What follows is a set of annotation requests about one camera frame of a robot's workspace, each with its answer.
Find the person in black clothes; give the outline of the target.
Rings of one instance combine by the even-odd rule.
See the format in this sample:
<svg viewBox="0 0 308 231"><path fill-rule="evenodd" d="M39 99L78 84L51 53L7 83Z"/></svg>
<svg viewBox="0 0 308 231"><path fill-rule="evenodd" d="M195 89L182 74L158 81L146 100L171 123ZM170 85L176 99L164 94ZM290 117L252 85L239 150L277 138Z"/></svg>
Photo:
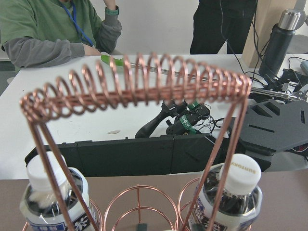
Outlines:
<svg viewBox="0 0 308 231"><path fill-rule="evenodd" d="M217 54L225 42L228 54L243 53L256 7L256 0L200 0L190 54Z"/></svg>

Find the black thermos bottle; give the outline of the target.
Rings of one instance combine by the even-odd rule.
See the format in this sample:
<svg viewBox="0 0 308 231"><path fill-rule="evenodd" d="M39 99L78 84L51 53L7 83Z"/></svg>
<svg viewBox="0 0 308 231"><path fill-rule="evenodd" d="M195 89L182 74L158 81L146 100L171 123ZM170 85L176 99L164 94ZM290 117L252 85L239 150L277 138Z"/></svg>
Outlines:
<svg viewBox="0 0 308 231"><path fill-rule="evenodd" d="M282 12L279 22L272 28L269 43L259 68L259 74L267 82L277 76L295 30L299 28L297 24L302 24L305 19L304 10L286 9Z"/></svg>

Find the black plastic bracket parts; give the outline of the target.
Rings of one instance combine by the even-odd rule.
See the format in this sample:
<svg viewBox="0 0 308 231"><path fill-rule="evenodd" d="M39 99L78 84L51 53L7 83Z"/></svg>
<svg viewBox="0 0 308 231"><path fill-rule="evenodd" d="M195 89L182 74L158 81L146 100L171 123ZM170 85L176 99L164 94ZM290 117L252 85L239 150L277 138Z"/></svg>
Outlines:
<svg viewBox="0 0 308 231"><path fill-rule="evenodd" d="M70 167L86 177L164 175L202 171L216 139L211 134L165 135L58 145ZM262 170L276 152L308 154L308 104L273 99L248 107L236 147Z"/></svg>

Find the person in green sweater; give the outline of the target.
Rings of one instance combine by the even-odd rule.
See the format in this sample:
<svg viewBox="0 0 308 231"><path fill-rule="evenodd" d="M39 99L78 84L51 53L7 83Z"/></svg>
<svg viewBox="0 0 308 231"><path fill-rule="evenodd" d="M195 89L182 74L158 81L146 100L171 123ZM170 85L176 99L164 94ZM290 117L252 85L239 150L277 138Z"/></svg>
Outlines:
<svg viewBox="0 0 308 231"><path fill-rule="evenodd" d="M2 0L0 43L16 68L50 67L112 53L122 26L106 0L101 19L89 0Z"/></svg>

